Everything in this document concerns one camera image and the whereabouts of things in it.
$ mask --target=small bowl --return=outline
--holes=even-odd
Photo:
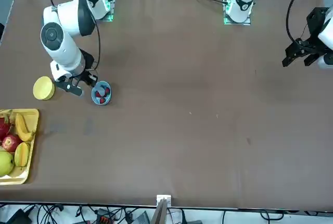
[[[99,103],[99,99],[96,97],[95,93],[96,93],[96,90],[99,87],[102,87],[102,86],[105,86],[105,87],[109,88],[110,89],[110,94],[105,97],[105,102],[104,103]],[[111,97],[112,97],[112,88],[111,88],[110,84],[107,83],[106,81],[97,82],[96,85],[92,89],[92,99],[93,99],[93,102],[97,105],[107,105],[110,102]]]
[[[33,86],[33,95],[38,100],[49,100],[54,90],[55,86],[49,77],[40,77]]]

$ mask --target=yellow bowl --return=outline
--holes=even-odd
[[[49,77],[40,77],[33,86],[33,95],[38,100],[49,100],[54,94],[54,84]]]

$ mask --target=apple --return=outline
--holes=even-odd
[[[3,141],[2,141],[2,147],[4,148],[5,151],[8,152],[15,152],[17,146],[21,143],[22,141],[20,138],[15,135],[15,134],[9,134],[6,136]]]

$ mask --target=banana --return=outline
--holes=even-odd
[[[24,118],[20,113],[16,114],[15,127],[20,139],[24,142],[30,142],[35,135],[35,131],[29,132],[25,126]]]

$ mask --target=floor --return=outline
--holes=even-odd
[[[7,221],[19,208],[24,209],[27,205],[8,205],[3,208],[0,208],[0,221]],[[29,218],[32,220],[32,223],[37,223],[37,212],[39,206],[35,207],[29,214]],[[83,223],[81,216],[76,216],[77,206],[66,206],[62,212],[56,210],[53,213],[53,217],[58,224],[71,224],[71,223]],[[149,219],[152,219],[154,214],[154,209],[143,209],[140,208],[133,212],[133,219],[137,218],[144,211],[147,212]],[[39,223],[42,222],[42,218],[46,212],[41,209],[39,214]],[[166,224],[176,224],[182,222],[182,214],[179,209],[170,209],[172,219],[170,215],[167,215]],[[184,210],[185,217],[187,221],[196,221],[201,220],[202,224],[222,224],[223,211],[217,210]],[[88,208],[84,207],[82,209],[83,217],[86,221],[95,221],[96,215]],[[279,218],[281,215],[270,215],[270,218]],[[315,217],[315,216],[300,216],[300,215],[285,215],[282,220],[279,222],[274,221],[279,224],[329,224],[332,223],[332,218],[330,217]],[[227,211],[224,218],[225,224],[266,224],[267,221],[264,220],[258,213],[240,213],[240,212],[231,212]]]
[[[5,24],[8,18],[8,14],[11,8],[12,0],[0,0],[0,23]],[[331,6],[333,4],[333,0],[324,0],[325,6]],[[12,216],[15,211],[20,206],[5,206],[0,208],[0,221],[7,221],[10,216]],[[75,218],[77,207],[66,207],[65,210],[60,214],[55,213],[54,218],[57,222],[60,223],[76,223],[82,221],[80,217]],[[134,218],[136,218],[140,213],[142,213],[144,209],[139,209],[134,212]],[[95,215],[88,208],[84,208],[84,216],[86,220],[94,220]],[[153,215],[153,210],[147,210],[148,216],[151,218]],[[202,223],[210,223],[210,224],[220,224],[222,223],[222,211],[208,211],[208,210],[186,210],[185,211],[187,220],[201,220]],[[33,219],[33,223],[36,222],[37,208],[33,210],[30,217]],[[181,214],[179,211],[172,213],[173,222],[178,223],[181,221]],[[167,223],[172,223],[171,219],[168,218]],[[224,223],[267,223],[258,213],[236,213],[236,212],[227,212],[225,215]],[[331,218],[326,217],[310,217],[310,216],[296,216],[296,215],[286,215],[279,223],[332,223]]]

